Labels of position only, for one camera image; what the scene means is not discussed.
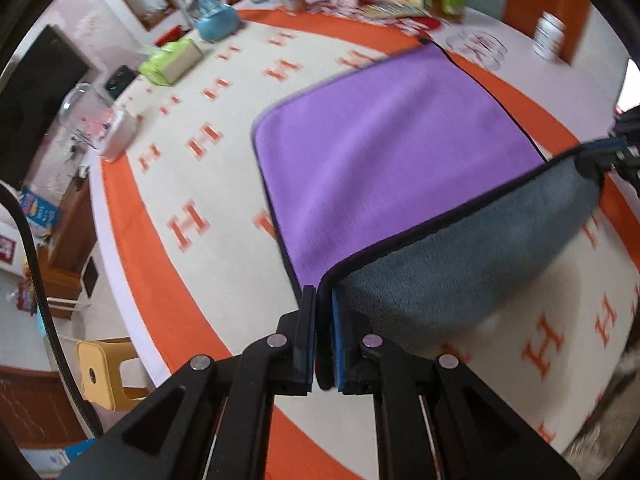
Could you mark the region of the purple and grey towel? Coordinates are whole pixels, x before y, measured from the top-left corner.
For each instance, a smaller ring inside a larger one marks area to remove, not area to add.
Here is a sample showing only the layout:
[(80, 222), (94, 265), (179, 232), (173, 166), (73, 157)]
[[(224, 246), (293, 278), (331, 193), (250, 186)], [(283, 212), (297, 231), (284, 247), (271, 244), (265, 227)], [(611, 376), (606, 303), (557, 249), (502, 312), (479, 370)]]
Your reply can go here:
[(252, 137), (288, 277), (318, 294), (323, 389), (336, 388), (335, 289), (423, 352), (541, 274), (603, 188), (576, 169), (578, 148), (545, 159), (432, 42), (297, 93)]

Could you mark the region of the yellow plastic stool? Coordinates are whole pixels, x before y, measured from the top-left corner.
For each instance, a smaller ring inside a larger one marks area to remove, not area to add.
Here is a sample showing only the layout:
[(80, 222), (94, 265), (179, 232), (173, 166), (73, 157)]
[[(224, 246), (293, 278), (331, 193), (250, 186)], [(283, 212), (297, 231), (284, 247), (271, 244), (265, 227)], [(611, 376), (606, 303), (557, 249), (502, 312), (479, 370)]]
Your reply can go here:
[(137, 359), (129, 338), (79, 341), (76, 354), (84, 398), (110, 412), (131, 411), (148, 395), (144, 387), (127, 387), (122, 382), (122, 363)]

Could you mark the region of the white pill bottle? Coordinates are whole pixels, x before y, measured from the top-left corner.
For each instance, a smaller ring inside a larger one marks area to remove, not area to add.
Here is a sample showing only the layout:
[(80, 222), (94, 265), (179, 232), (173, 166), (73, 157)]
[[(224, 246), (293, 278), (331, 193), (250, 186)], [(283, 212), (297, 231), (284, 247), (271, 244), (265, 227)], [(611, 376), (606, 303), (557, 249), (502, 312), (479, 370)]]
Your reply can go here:
[(562, 49), (565, 24), (549, 12), (538, 18), (534, 36), (533, 51), (546, 61), (555, 62)]

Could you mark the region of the orange cream H-pattern blanket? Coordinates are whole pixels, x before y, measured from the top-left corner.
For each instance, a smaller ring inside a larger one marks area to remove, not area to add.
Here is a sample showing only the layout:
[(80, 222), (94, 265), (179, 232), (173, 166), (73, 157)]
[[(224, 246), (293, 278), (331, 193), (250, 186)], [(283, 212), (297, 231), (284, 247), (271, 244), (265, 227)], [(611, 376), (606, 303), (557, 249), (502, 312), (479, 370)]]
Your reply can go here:
[[(140, 129), (92, 173), (94, 221), (122, 319), (156, 384), (226, 358), (295, 307), (296, 285), (605, 134), (611, 105), (501, 27), (426, 38), (322, 14), (245, 10), (171, 87), (120, 100)], [(639, 205), (620, 180), (534, 278), (477, 320), (409, 342), (454, 352), (563, 451), (604, 393), (639, 289)]]

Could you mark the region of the wooden tv cabinet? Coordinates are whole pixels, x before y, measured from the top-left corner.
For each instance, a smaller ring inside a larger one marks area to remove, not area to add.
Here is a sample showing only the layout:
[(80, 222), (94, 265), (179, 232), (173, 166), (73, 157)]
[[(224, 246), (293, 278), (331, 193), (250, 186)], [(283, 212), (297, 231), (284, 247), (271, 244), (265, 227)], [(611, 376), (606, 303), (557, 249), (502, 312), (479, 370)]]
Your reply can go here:
[(74, 179), (62, 199), (49, 244), (38, 250), (48, 297), (76, 300), (80, 296), (82, 271), (95, 244), (89, 179)]

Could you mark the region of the blister pill pack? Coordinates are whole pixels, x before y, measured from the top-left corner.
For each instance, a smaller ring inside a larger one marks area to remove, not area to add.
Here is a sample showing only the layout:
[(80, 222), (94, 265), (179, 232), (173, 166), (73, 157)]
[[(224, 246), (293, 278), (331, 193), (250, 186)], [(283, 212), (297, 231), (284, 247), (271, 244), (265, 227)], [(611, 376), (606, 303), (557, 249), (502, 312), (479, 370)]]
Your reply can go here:
[(366, 4), (361, 7), (362, 13), (372, 20), (390, 20), (391, 18), (418, 18), (427, 16), (424, 9), (406, 4), (382, 2)]

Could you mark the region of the blue standing sign card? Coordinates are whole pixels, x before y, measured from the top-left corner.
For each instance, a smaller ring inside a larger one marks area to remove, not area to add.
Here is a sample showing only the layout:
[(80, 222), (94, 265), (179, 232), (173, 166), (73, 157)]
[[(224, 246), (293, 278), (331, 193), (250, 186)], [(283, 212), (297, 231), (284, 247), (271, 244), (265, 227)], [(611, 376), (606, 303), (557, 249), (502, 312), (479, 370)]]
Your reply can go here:
[(60, 214), (58, 207), (29, 191), (28, 188), (21, 190), (20, 205), (25, 217), (35, 226), (52, 230), (58, 222)]

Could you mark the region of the glass dome music box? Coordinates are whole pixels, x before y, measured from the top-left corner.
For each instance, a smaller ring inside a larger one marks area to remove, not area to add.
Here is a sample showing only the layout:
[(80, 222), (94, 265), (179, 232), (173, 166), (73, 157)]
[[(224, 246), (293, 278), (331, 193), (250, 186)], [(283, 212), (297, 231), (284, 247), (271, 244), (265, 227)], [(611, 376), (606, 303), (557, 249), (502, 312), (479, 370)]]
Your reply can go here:
[(58, 120), (75, 138), (114, 162), (134, 140), (139, 119), (117, 105), (88, 82), (80, 82), (66, 94)]

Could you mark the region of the black space heater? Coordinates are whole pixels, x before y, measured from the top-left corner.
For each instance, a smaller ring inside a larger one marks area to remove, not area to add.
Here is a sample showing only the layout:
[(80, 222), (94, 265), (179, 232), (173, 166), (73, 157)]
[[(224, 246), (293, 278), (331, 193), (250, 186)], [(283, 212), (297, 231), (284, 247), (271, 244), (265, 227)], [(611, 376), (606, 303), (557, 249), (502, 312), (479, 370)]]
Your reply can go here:
[(132, 84), (139, 73), (127, 65), (121, 65), (105, 81), (104, 89), (112, 100), (116, 100), (130, 84)]

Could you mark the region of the green tissue box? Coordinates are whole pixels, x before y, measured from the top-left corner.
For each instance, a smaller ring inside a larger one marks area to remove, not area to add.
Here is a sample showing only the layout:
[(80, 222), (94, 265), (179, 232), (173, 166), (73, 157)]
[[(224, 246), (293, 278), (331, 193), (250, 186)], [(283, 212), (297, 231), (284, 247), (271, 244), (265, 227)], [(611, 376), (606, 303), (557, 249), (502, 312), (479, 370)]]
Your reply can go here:
[(147, 47), (138, 72), (156, 86), (169, 87), (201, 61), (204, 54), (191, 39), (179, 39), (161, 47)]

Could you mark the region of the black wall television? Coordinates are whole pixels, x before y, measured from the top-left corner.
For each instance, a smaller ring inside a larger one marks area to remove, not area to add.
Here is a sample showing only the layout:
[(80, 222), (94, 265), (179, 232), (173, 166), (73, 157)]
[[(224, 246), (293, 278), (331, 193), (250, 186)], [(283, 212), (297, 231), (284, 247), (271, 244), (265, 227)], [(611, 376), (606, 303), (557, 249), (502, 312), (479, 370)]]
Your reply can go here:
[(90, 66), (46, 26), (1, 91), (1, 180), (20, 188), (67, 93)]

